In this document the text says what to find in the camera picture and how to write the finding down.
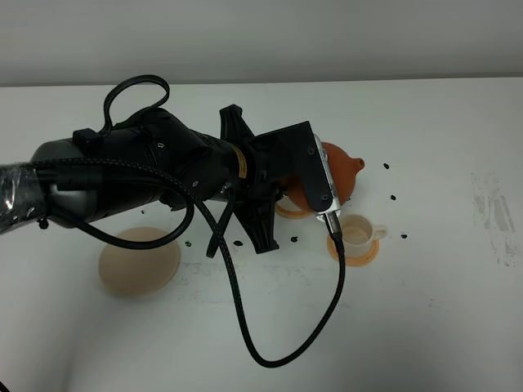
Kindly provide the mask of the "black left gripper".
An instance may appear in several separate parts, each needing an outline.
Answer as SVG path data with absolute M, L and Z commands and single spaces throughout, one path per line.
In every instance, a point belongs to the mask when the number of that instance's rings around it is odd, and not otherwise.
M 174 176 L 203 201 L 218 199 L 223 185 L 235 188 L 236 218 L 257 254 L 279 249 L 274 238 L 275 196 L 251 198 L 254 161 L 246 149 L 254 134 L 238 105 L 220 110 L 219 137 L 189 129 L 165 109 L 144 109 L 107 136 L 85 129 L 69 139 L 41 145 L 35 162 L 53 158 L 99 158 L 137 163 Z

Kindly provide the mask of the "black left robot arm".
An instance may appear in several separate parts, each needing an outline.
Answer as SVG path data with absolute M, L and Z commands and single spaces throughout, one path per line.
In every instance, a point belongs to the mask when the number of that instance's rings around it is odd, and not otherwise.
M 188 128 L 166 109 L 148 107 L 102 131 L 85 128 L 41 145 L 30 161 L 1 168 L 1 229 L 36 221 L 77 228 L 116 247 L 149 250 L 180 237 L 194 214 L 210 220 L 207 254 L 236 218 L 258 253 L 278 248 L 275 204 L 288 174 L 287 130 L 253 134 L 236 105 L 220 112 L 221 134 Z M 185 216 L 170 233 L 123 240 L 94 222 L 152 202 Z

